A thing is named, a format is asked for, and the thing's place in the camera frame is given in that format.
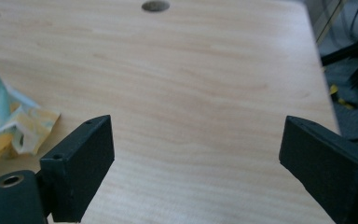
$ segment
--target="floor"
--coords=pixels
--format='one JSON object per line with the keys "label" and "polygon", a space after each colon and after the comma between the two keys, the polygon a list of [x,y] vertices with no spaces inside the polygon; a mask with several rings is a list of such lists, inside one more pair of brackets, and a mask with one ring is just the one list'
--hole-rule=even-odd
{"label": "floor", "polygon": [[[348,0],[334,20],[332,27],[319,46],[322,56],[347,47],[358,40],[358,0]],[[334,108],[341,135],[358,141],[358,88],[354,88],[351,75],[358,68],[358,59],[346,59],[325,67],[330,87],[334,85]]]}

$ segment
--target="wooden table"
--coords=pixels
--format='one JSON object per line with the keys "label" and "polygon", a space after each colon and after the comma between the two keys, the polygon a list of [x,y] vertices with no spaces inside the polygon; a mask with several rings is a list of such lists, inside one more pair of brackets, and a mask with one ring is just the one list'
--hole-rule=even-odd
{"label": "wooden table", "polygon": [[62,116],[113,119],[83,223],[328,223],[278,160],[286,115],[336,130],[306,9],[267,0],[0,1],[0,76]]}

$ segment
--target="cable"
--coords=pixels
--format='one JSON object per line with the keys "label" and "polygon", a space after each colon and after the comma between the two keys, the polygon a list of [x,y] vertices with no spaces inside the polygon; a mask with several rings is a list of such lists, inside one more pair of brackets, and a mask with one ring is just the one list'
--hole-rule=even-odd
{"label": "cable", "polygon": [[327,19],[327,25],[330,26],[329,34],[331,36],[331,42],[333,43],[334,46],[336,46],[336,48],[341,49],[342,46],[337,42],[336,33],[334,32],[333,23],[331,22],[331,18],[329,17],[328,8],[325,0],[322,0],[322,5],[324,8],[324,15]]}
{"label": "cable", "polygon": [[353,31],[354,23],[356,22],[357,16],[358,16],[358,8],[356,9],[356,13],[354,14],[352,22],[351,22],[350,34],[351,34],[351,40],[352,41],[357,41],[358,40],[358,37],[356,37],[354,35],[354,31]]}

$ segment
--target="yellow object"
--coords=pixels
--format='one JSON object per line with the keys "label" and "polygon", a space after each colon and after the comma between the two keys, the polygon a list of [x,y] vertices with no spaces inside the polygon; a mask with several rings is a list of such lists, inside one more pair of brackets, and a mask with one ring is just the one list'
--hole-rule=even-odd
{"label": "yellow object", "polygon": [[0,79],[0,157],[36,154],[59,116]]}
{"label": "yellow object", "polygon": [[355,105],[346,102],[344,99],[338,97],[338,86],[331,85],[330,87],[330,95],[332,96],[333,101],[338,102],[340,105],[345,106],[347,109],[355,109]]}

